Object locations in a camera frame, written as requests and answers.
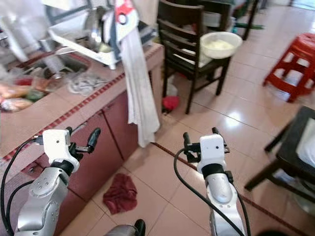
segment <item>black cable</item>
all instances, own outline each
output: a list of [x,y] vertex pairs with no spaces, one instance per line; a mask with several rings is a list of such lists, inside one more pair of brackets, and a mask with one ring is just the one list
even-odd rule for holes
[[175,174],[177,175],[178,179],[195,195],[197,195],[201,200],[203,200],[210,208],[212,208],[214,211],[216,211],[224,220],[226,220],[227,223],[230,224],[230,226],[240,235],[245,236],[243,232],[229,219],[224,215],[215,205],[213,205],[208,199],[206,199],[202,194],[200,194],[197,190],[195,190],[193,187],[191,187],[178,173],[177,170],[177,159],[179,155],[184,151],[185,149],[179,150],[175,157],[174,157],[174,170]]
[[250,221],[248,220],[248,215],[247,215],[245,204],[243,202],[242,196],[238,193],[238,191],[237,191],[235,186],[234,186],[234,188],[235,188],[235,190],[237,192],[237,197],[238,197],[238,200],[241,203],[242,210],[243,210],[243,213],[244,213],[247,236],[251,236],[252,235],[251,234],[251,226],[250,226]]
[[10,211],[11,211],[11,204],[12,204],[13,198],[14,198],[15,194],[16,194],[21,188],[23,188],[23,187],[25,187],[25,186],[27,186],[27,185],[33,183],[33,182],[34,182],[34,180],[21,184],[21,185],[18,186],[16,189],[14,189],[14,191],[13,191],[13,192],[11,193],[11,195],[10,195],[9,201],[8,201],[8,203],[7,203],[7,205],[6,205],[6,214],[5,214],[5,215],[6,215],[6,220],[7,220],[7,222],[8,222],[8,225],[9,225],[9,227],[10,227],[11,229],[12,229],[12,225],[11,225],[11,220],[10,220]]
[[22,150],[22,148],[27,145],[28,143],[32,143],[35,142],[35,139],[32,140],[27,140],[24,143],[22,143],[19,148],[16,150],[16,153],[13,155],[12,159],[10,160],[8,166],[6,167],[4,173],[3,173],[3,177],[2,177],[2,182],[1,182],[1,191],[0,191],[0,208],[1,208],[1,217],[2,217],[2,221],[5,227],[6,232],[10,235],[10,236],[14,236],[14,232],[12,230],[12,228],[9,226],[9,223],[7,221],[6,215],[5,215],[5,207],[4,207],[4,186],[5,186],[5,179],[6,176],[8,175],[8,172],[16,158],[16,156],[19,154],[19,152]]

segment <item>white bowl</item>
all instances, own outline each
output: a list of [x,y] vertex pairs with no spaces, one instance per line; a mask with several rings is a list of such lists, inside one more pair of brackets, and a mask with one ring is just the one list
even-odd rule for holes
[[[223,40],[233,45],[232,49],[210,49],[207,45],[212,41]],[[214,32],[207,33],[200,38],[201,53],[214,58],[222,59],[232,56],[236,50],[242,45],[242,38],[230,32]]]

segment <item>white towel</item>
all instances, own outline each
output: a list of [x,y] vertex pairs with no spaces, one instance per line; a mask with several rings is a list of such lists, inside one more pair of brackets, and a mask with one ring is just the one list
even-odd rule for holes
[[128,123],[138,125],[138,143],[145,147],[155,141],[160,123],[153,98],[138,28],[122,39],[121,57],[128,94]]

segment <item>hanging towel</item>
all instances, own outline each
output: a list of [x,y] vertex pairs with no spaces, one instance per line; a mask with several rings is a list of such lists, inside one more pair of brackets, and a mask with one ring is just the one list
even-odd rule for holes
[[126,75],[128,123],[138,125],[138,143],[144,148],[155,141],[154,133],[160,123],[137,27],[122,39],[121,57]]
[[108,191],[103,195],[103,202],[113,215],[134,209],[137,206],[136,196],[137,189],[131,177],[118,173]]

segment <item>dark wooden chair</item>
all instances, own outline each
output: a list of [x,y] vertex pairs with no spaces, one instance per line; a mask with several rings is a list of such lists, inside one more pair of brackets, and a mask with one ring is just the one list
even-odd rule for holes
[[[179,5],[166,0],[160,0],[158,6],[158,31],[165,48],[163,97],[166,96],[167,91],[168,69],[172,68],[184,74],[191,80],[186,114],[189,113],[194,93],[217,80],[219,84],[216,95],[220,95],[230,62],[230,58],[213,59],[203,67],[199,67],[203,8],[203,6]],[[186,25],[192,25],[194,30],[182,28]],[[193,61],[193,64],[174,54]],[[222,67],[221,75],[214,78],[215,70],[219,67]],[[205,77],[205,83],[196,88],[196,80]]]
[[303,186],[306,188],[308,188],[308,186],[304,181],[315,183],[315,168],[303,162],[296,153],[302,134],[310,118],[315,119],[315,111],[308,107],[302,107],[296,117],[268,146],[265,147],[266,152],[271,152],[277,143],[282,141],[281,147],[276,154],[277,159],[265,167],[245,185],[247,190],[251,191],[261,182],[268,179],[274,184],[282,186],[287,190],[315,203],[315,198],[311,195],[306,194],[273,176],[277,170],[283,169],[289,176],[300,178],[302,183],[304,183]]

